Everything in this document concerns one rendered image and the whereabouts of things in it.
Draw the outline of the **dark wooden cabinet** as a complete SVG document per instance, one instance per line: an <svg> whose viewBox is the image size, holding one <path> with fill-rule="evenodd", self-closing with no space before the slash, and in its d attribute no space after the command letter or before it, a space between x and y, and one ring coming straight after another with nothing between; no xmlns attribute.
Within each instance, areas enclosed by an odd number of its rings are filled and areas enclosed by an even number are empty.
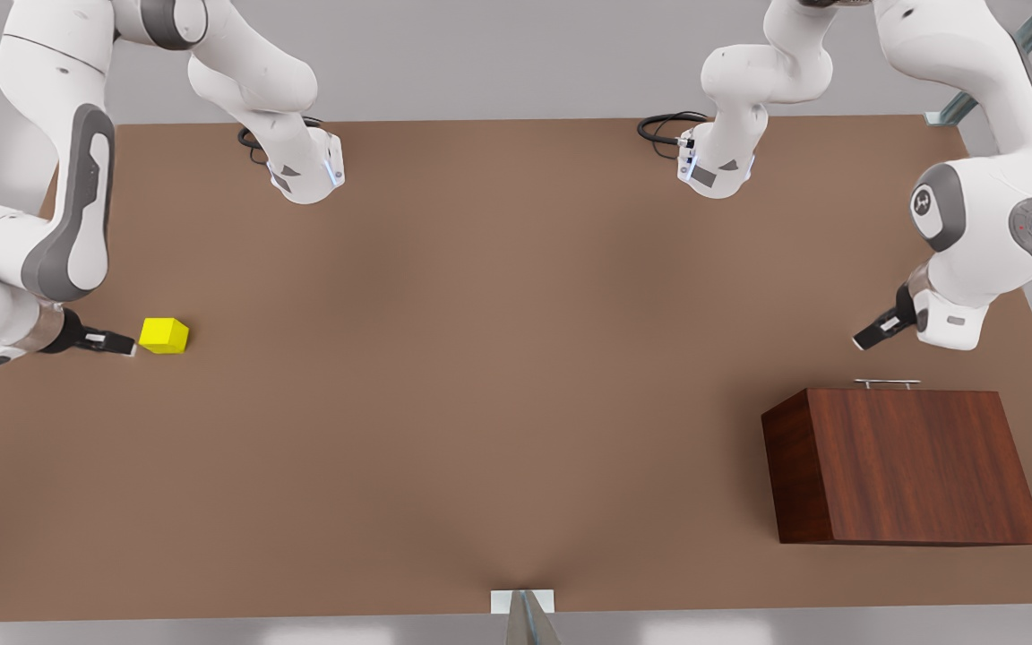
<svg viewBox="0 0 1032 645"><path fill-rule="evenodd" d="M785 544L1032 546L999 393L808 388L761 424Z"/></svg>

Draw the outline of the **yellow cube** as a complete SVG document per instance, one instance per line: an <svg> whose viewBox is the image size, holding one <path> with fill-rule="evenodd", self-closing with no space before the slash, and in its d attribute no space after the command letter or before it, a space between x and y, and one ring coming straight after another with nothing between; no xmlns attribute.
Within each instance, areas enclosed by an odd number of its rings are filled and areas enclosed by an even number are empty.
<svg viewBox="0 0 1032 645"><path fill-rule="evenodd" d="M189 327L178 318L149 317L143 320L138 344L152 354L184 354Z"/></svg>

